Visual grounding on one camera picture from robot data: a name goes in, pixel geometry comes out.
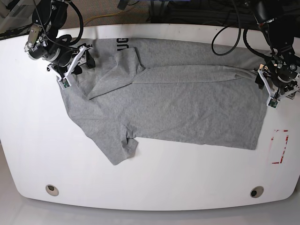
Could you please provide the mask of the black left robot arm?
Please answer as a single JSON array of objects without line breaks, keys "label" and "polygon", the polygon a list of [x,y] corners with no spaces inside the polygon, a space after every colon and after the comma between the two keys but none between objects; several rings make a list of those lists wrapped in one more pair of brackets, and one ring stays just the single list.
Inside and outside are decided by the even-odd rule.
[{"label": "black left robot arm", "polygon": [[[253,14],[258,29],[271,49],[270,56],[253,50],[253,54],[265,61],[263,68],[258,70],[258,87],[270,88],[275,85],[277,90],[270,90],[273,97],[292,95],[299,91],[300,59],[293,49],[293,17],[285,14],[278,0],[247,0],[244,3]],[[70,74],[77,75],[82,72],[81,65],[86,65],[89,69],[95,67],[95,61],[89,53],[90,45],[80,45],[80,37],[58,37],[58,31],[67,18],[68,6],[73,6],[73,2],[43,0],[35,4],[29,37],[24,48],[32,59],[50,62],[51,69],[56,72],[64,87],[69,86],[67,78]]]}]

